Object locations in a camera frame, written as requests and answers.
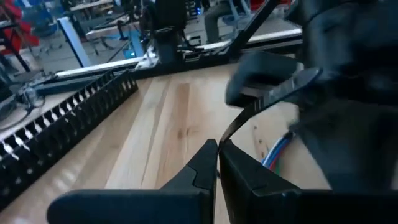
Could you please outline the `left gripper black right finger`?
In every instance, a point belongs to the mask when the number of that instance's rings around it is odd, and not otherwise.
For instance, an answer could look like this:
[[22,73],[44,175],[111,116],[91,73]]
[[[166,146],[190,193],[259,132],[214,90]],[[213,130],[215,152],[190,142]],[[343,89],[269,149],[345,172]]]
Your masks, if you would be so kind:
[[220,181],[231,223],[397,224],[397,191],[301,189],[227,140]]

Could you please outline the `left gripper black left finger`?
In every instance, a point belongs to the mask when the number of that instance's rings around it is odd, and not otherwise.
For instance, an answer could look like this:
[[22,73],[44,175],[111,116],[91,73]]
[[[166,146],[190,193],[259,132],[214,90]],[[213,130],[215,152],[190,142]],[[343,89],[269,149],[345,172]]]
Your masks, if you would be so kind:
[[218,145],[208,139],[159,189],[84,189],[56,198],[49,223],[213,223]]

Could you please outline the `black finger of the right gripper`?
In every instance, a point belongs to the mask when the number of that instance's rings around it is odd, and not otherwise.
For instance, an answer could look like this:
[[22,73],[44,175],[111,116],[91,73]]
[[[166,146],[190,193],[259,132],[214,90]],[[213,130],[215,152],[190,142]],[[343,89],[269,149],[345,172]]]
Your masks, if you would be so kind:
[[301,69],[303,63],[289,56],[263,51],[245,54],[228,80],[225,103],[244,108]]
[[397,162],[397,108],[329,102],[301,109],[300,137],[334,190],[390,190]]

